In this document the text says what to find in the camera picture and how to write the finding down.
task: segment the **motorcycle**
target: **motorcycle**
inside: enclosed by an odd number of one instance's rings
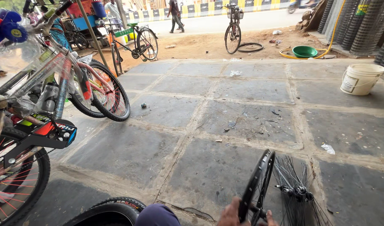
[[[319,4],[319,2],[320,0],[315,0],[313,3],[310,3],[309,1],[307,4],[302,5],[301,1],[298,0],[290,4],[290,6],[288,7],[288,13],[293,14],[298,8],[315,8],[317,4]]]

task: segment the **green bicycle seat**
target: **green bicycle seat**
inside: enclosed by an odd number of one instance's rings
[[[126,24],[128,27],[136,27],[138,26],[138,23],[128,23]]]

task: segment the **toy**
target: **toy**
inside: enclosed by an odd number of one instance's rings
[[[24,42],[27,40],[27,32],[24,27],[17,24],[21,21],[20,15],[13,11],[0,11],[0,42],[7,38],[12,42]]]

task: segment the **road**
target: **road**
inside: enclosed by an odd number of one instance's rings
[[[303,12],[306,10],[297,10],[293,14],[288,14],[286,9],[262,11],[254,13],[245,13],[244,18],[240,22],[242,31],[263,30],[278,27],[288,27],[295,25],[301,20]],[[185,35],[203,34],[203,33],[223,33],[229,24],[227,15],[183,18],[182,23],[185,24]],[[149,24],[149,27],[157,34],[169,34],[171,29],[171,20],[152,21],[148,23],[140,23],[141,25]]]

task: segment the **yellow and black barrier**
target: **yellow and black barrier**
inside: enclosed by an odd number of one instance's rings
[[[207,17],[227,14],[226,4],[238,4],[245,12],[259,12],[266,10],[278,10],[288,8],[295,0],[224,0],[219,2],[193,4],[181,7],[181,18]],[[169,8],[143,10],[134,13],[125,13],[128,23],[163,21],[167,18]]]

